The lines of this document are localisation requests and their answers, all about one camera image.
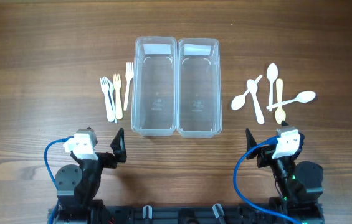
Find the yellow plastic spoon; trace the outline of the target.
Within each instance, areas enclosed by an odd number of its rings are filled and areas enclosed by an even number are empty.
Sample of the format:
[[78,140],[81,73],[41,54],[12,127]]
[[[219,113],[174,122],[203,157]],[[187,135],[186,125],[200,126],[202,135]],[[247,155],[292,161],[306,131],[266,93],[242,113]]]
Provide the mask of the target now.
[[[277,79],[276,80],[276,93],[277,93],[277,103],[282,102],[283,96],[283,80]],[[286,119],[286,112],[283,110],[282,106],[278,106],[275,110],[275,120],[278,124],[281,124],[282,121]]]

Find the white spoon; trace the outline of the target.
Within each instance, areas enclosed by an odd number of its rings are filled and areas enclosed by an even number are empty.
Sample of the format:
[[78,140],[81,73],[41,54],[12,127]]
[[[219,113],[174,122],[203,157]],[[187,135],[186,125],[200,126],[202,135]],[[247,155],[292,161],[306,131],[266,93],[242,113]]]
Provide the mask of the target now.
[[278,68],[276,64],[271,63],[267,68],[266,77],[270,83],[269,87],[269,105],[273,104],[274,82],[278,78]]
[[266,108],[268,110],[270,110],[273,108],[277,108],[278,106],[283,106],[283,105],[287,105],[287,104],[294,103],[294,102],[308,103],[311,100],[313,100],[315,97],[316,97],[316,93],[314,91],[303,91],[303,92],[299,93],[294,99],[283,101],[281,103],[268,105]]
[[242,108],[245,104],[245,99],[246,96],[250,93],[248,89],[242,94],[242,95],[237,95],[234,97],[234,99],[231,102],[231,109],[232,110],[239,110]]

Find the white spoon crossing diagonal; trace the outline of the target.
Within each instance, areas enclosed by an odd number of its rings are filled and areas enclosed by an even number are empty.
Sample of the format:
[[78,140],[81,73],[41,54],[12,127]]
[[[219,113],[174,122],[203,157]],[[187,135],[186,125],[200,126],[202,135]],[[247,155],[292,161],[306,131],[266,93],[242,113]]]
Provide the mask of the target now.
[[257,98],[258,86],[257,86],[256,82],[252,79],[249,79],[247,81],[247,89],[250,92],[250,94],[252,95],[256,120],[259,124],[264,124],[265,123],[264,116],[263,116],[263,113],[262,113],[262,110],[260,108],[259,101]]

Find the yellow plastic fork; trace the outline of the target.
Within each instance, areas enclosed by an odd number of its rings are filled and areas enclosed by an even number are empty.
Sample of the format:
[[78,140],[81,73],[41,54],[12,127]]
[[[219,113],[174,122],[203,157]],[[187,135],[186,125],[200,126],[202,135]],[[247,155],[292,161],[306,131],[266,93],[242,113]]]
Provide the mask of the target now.
[[113,75],[113,84],[115,89],[115,116],[116,116],[116,119],[122,119],[123,110],[121,107],[121,96],[120,96],[121,78],[119,74]]

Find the white plastic fork tall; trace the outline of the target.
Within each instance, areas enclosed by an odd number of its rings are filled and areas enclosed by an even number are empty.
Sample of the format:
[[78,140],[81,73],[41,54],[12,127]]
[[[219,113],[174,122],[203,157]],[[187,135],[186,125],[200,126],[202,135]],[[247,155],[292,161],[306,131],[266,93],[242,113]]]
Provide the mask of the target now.
[[133,62],[127,62],[126,63],[126,72],[125,72],[125,78],[126,78],[126,90],[125,90],[125,98],[124,98],[124,105],[123,105],[123,110],[126,111],[128,108],[128,101],[129,101],[129,94],[130,94],[130,83],[131,80],[134,77],[134,65]]

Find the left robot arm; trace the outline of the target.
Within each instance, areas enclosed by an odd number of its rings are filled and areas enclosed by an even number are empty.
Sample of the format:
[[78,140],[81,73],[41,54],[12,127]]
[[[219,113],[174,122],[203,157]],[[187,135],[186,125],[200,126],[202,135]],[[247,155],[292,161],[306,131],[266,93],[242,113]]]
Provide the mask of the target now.
[[61,167],[56,175],[48,169],[57,190],[57,203],[48,223],[115,223],[115,217],[102,200],[95,200],[104,168],[115,169],[126,162],[124,129],[120,128],[110,144],[112,152],[95,152],[98,140],[95,131],[79,129],[73,136],[55,140],[45,149],[62,143],[76,164]]

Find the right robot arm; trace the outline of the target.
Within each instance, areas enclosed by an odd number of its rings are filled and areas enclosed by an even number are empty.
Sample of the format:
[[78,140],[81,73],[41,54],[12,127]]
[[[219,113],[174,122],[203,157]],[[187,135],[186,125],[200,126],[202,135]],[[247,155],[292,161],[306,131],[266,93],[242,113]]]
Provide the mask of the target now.
[[282,122],[275,140],[256,143],[249,129],[247,159],[256,159],[257,167],[270,167],[275,178],[278,196],[269,199],[269,209],[293,218],[299,223],[324,223],[325,219],[318,198],[323,193],[322,166],[295,160],[302,152],[305,136],[294,126]]

